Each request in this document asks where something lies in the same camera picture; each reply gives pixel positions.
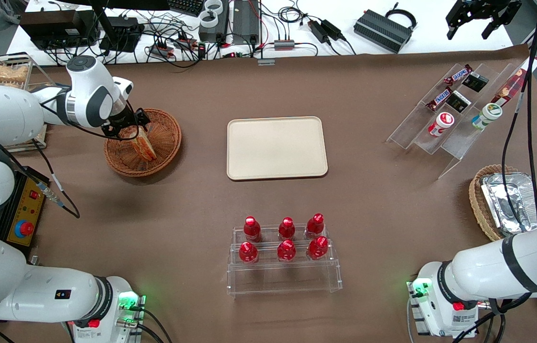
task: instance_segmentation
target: brown table surface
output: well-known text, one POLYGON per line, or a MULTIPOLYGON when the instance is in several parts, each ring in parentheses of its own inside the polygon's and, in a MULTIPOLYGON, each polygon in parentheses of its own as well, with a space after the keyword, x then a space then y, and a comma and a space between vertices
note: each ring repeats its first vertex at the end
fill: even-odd
MULTIPOLYGON (((46 154, 81 209, 76 220, 54 204, 38 228, 43 265, 118 275, 148 296, 148 309, 175 343, 408 341, 405 282, 425 263, 452 259, 488 243, 468 199, 469 180, 499 163, 515 105, 491 124, 455 169, 449 158, 404 151, 386 138, 454 63, 495 69, 518 65, 517 46, 495 52, 201 62, 109 67, 133 80, 134 107, 175 116, 183 145, 155 176, 123 178, 103 158, 103 140, 54 127, 46 154), (226 125, 233 119, 315 115, 323 122, 329 172, 322 178, 232 182, 226 176, 226 125), (335 293, 240 296, 226 293, 232 227, 247 215, 260 223, 297 222, 321 212, 342 266, 335 293)), ((70 83, 64 68, 49 70, 70 83)), ((537 162, 537 84, 534 84, 537 162)), ((528 171, 526 111, 508 164, 528 171)), ((48 174, 36 152, 21 160, 48 174)), ((148 325, 157 328, 147 321, 148 325)), ((537 343, 537 300, 508 313, 503 343, 537 343)), ((59 324, 0 324, 21 343, 66 343, 59 324)), ((448 342, 419 337, 417 342, 448 342)), ((144 336, 145 342, 151 342, 144 336)))

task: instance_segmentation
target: emergency stop button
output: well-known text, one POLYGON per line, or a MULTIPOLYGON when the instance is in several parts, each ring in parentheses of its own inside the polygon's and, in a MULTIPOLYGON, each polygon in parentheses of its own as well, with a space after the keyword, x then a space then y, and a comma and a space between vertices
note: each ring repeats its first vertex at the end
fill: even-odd
POLYGON ((33 226, 33 223, 30 223, 27 220, 20 220, 14 227, 14 234, 18 238, 24 238, 32 234, 34 229, 35 227, 33 226))

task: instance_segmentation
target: aluminum foil container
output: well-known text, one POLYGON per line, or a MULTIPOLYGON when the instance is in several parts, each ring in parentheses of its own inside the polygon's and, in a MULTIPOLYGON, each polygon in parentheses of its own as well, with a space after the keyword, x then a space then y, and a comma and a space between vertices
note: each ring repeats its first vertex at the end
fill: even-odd
POLYGON ((506 185, 515 212, 512 212, 508 204, 500 173, 480 178, 480 187, 482 187, 495 226, 504 236, 529 232, 537 228, 531 177, 525 173, 508 173, 506 185))

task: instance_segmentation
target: black power adapter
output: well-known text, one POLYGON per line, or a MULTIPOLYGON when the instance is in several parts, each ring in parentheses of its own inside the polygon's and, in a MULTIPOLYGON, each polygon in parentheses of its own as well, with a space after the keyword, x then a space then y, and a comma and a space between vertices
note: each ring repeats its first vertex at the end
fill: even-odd
POLYGON ((340 29, 327 20, 321 20, 321 28, 327 32, 327 35, 333 40, 346 40, 340 29))
POLYGON ((321 25, 314 21, 314 20, 309 20, 308 21, 308 26, 310 27, 310 30, 311 32, 313 33, 313 35, 317 38, 317 40, 320 42, 320 43, 329 43, 330 42, 330 38, 329 38, 329 35, 327 35, 327 32, 325 31, 324 28, 321 27, 321 25))

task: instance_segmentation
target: acrylic display stand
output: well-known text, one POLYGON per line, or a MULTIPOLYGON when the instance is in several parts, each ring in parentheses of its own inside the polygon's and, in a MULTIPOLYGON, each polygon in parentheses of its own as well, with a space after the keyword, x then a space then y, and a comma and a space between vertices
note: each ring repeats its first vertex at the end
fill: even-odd
MULTIPOLYGON (((18 89, 23 89, 25 91, 32 91, 33 89, 40 87, 40 86, 53 86, 55 85, 55 82, 46 74, 46 71, 42 69, 31 56, 27 54, 16 54, 16 55, 5 55, 0 56, 0 65, 5 67, 11 67, 11 68, 19 68, 19 67, 27 67, 27 74, 24 81, 10 81, 7 82, 6 85, 4 83, 0 83, 1 85, 4 85, 4 87, 14 87, 18 89), (31 82, 31 74, 35 70, 38 70, 41 72, 41 75, 38 72, 38 78, 39 80, 36 80, 38 82, 31 82)), ((35 140, 38 143, 38 146, 41 149, 46 148, 46 124, 42 126, 42 130, 40 133, 35 137, 35 140)), ((17 152, 17 151, 24 151, 24 150, 35 150, 35 145, 31 143, 31 140, 26 141, 24 143, 16 144, 16 145, 9 145, 5 146, 5 148, 9 152, 17 152)))
POLYGON ((460 64, 454 65, 421 99, 414 110, 408 114, 408 117, 399 124, 397 129, 387 139, 387 141, 394 141, 406 150, 411 145, 416 144, 428 154, 434 154, 440 148, 451 154, 453 159, 438 178, 442 178, 444 174, 461 162, 469 148, 480 137, 482 130, 477 130, 472 126, 472 118, 480 113, 484 105, 491 102, 495 94, 499 91, 499 87, 512 76, 516 67, 510 63, 501 72, 496 72, 486 65, 480 64, 474 68, 474 71, 488 78, 488 84, 480 92, 476 92, 463 85, 462 80, 457 81, 450 87, 453 91, 458 91, 471 102, 466 109, 459 113, 449 104, 446 104, 446 102, 438 106, 436 111, 428 109, 426 105, 446 89, 447 84, 443 82, 444 78, 452 76, 463 68, 464 66, 460 64), (427 129, 434 122, 436 116, 443 111, 452 114, 455 123, 451 128, 445 130, 440 137, 433 137, 427 129))
POLYGON ((238 256, 245 239, 243 228, 234 228, 228 259, 228 294, 290 293, 300 291, 330 291, 342 289, 340 263, 330 239, 327 227, 322 235, 329 240, 329 249, 321 259, 313 261, 306 256, 309 239, 304 238, 305 223, 297 223, 294 245, 296 257, 290 262, 277 259, 279 226, 262 226, 262 242, 254 243, 258 248, 259 261, 246 264, 238 256))

